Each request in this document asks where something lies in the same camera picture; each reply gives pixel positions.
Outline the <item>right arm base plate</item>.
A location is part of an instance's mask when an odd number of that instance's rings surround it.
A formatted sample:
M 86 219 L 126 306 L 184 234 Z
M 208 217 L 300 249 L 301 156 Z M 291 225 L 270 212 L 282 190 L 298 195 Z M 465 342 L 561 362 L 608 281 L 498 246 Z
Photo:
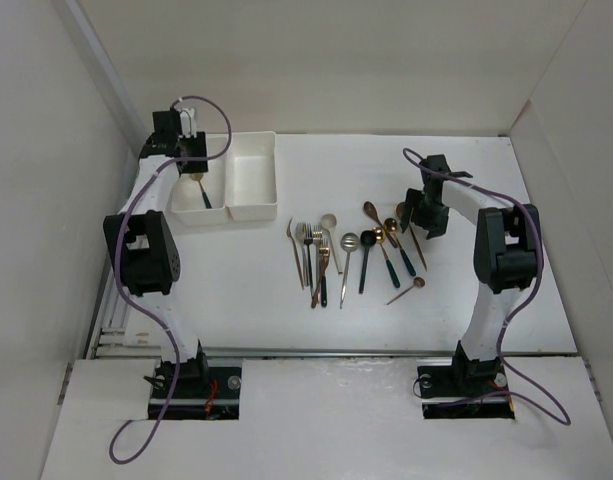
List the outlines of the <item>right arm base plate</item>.
M 418 396 L 425 420 L 514 420 L 505 376 L 458 383 L 449 365 L 422 364 L 417 367 Z

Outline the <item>small copper spoon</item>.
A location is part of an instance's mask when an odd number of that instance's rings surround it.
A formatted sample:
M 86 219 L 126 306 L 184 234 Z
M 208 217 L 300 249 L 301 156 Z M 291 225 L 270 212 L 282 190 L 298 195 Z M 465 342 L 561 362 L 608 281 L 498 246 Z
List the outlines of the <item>small copper spoon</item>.
M 404 290 L 402 290 L 400 293 L 398 293 L 395 297 L 393 297 L 391 300 L 389 300 L 386 305 L 391 305 L 394 302 L 396 302 L 397 300 L 399 300 L 400 298 L 402 298 L 404 295 L 406 295 L 407 293 L 415 290 L 415 289 L 420 289 L 423 288 L 425 286 L 426 282 L 425 279 L 422 277 L 415 277 L 413 280 L 413 283 L 405 288 Z

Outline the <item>gold spoon dark green handle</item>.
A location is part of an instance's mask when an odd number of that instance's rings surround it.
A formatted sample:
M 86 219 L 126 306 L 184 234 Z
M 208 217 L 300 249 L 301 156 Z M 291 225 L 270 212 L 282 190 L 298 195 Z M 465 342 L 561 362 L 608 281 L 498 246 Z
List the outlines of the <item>gold spoon dark green handle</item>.
M 411 277 L 415 277 L 417 275 L 417 272 L 407 254 L 407 252 L 405 251 L 405 249 L 403 248 L 399 238 L 398 238 L 398 234 L 397 234 L 397 230 L 398 230 L 398 222 L 396 219 L 389 217 L 384 221 L 384 225 L 386 228 L 387 233 L 393 238 L 393 240 L 395 241 L 396 247 L 398 248 L 400 255 L 402 257 L 402 260 L 404 262 L 404 265 L 409 273 L 409 275 Z

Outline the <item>rose gold spoon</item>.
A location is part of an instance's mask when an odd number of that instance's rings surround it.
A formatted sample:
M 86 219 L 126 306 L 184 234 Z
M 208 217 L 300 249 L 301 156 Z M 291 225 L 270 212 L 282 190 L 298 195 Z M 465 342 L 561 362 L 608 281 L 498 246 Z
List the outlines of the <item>rose gold spoon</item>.
M 397 218 L 399 220 L 403 220 L 404 219 L 404 207 L 405 207 L 405 203 L 404 202 L 400 202 L 396 206 L 395 212 L 396 212 Z M 414 230 L 413 230 L 411 225 L 408 225 L 408 230 L 410 231 L 412 240 L 414 242 L 414 245 L 415 245 L 417 254 L 418 254 L 418 256 L 419 256 L 419 258 L 421 260 L 421 263 L 422 263 L 424 269 L 428 270 L 428 265 L 427 265 L 424 253 L 422 251 L 421 245 L 420 245 L 420 243 L 418 241 L 418 238 L 417 238 L 417 236 L 416 236 L 416 234 L 415 234 L 415 232 L 414 232 Z

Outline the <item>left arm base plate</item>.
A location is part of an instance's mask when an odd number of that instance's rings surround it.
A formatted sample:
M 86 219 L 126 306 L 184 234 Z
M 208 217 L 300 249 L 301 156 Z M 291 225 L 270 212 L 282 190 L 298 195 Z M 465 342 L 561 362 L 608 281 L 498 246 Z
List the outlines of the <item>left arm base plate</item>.
M 164 420 L 238 420 L 242 387 L 241 365 L 209 367 L 204 384 L 178 381 Z

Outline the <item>black spoon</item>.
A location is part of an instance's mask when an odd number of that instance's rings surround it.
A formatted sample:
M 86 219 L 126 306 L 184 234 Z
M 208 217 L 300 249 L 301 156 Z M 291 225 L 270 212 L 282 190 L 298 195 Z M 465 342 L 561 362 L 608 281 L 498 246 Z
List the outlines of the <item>black spoon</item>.
M 374 230 L 364 230 L 360 235 L 360 244 L 363 248 L 362 266 L 360 273 L 360 282 L 358 293 L 363 294 L 365 291 L 366 275 L 368 269 L 369 254 L 371 248 L 377 243 L 377 237 Z

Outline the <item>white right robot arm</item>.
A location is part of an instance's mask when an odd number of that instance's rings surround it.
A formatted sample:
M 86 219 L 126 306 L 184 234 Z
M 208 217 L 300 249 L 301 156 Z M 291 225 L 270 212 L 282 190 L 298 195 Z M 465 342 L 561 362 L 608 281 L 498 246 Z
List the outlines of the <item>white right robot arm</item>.
M 450 169 L 442 154 L 403 155 L 421 171 L 422 189 L 409 189 L 402 225 L 434 239 L 447 231 L 456 211 L 475 227 L 473 266 L 478 294 L 470 324 L 448 365 L 418 370 L 424 399 L 478 397 L 502 374 L 501 344 L 522 292 L 538 284 L 543 270 L 539 213 L 532 204 L 471 183 L 465 171 Z

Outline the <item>rose gold slim fork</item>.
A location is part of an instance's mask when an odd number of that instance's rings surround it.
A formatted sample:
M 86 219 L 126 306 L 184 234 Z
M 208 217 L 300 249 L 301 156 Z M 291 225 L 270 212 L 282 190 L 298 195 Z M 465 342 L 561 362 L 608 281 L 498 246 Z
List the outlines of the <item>rose gold slim fork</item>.
M 292 221 L 293 221 L 293 217 L 291 217 L 289 222 L 288 222 L 288 225 L 287 225 L 287 228 L 286 228 L 286 235 L 290 239 L 291 244 L 292 244 L 294 261 L 295 261 L 295 265 L 296 265 L 296 269 L 297 269 L 297 273 L 298 273 L 298 277 L 299 277 L 299 281 L 300 281 L 300 286 L 301 286 L 301 289 L 304 290 L 305 289 L 305 284 L 304 284 L 304 279 L 303 279 L 303 273 L 302 273 L 302 267 L 301 267 L 301 262 L 300 262 L 300 258 L 299 258 L 299 253 L 297 251 L 297 244 L 296 244 L 295 238 L 293 236 Z

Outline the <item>silver round spoon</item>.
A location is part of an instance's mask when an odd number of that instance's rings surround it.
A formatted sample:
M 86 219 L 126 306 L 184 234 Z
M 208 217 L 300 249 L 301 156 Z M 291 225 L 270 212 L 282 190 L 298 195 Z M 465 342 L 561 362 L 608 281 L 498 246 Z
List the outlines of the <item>silver round spoon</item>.
M 357 234 L 349 232 L 343 235 L 341 239 L 341 247 L 342 247 L 342 250 L 346 254 L 346 258 L 345 258 L 345 265 L 344 265 L 342 286 L 341 286 L 341 293 L 340 293 L 340 308 L 343 308 L 346 293 L 347 293 L 351 255 L 355 251 L 358 250 L 359 246 L 360 246 L 360 239 Z

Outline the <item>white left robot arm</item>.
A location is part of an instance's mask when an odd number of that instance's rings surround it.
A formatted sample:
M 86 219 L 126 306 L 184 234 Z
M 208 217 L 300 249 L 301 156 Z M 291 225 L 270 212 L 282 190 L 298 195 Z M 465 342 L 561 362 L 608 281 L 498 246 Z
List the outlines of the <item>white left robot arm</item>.
M 206 136 L 184 109 L 156 111 L 152 118 L 130 196 L 118 213 L 104 218 L 103 232 L 119 293 L 163 334 L 161 364 L 148 381 L 195 397 L 209 387 L 210 373 L 197 335 L 175 311 L 181 257 L 165 209 L 183 173 L 207 171 Z

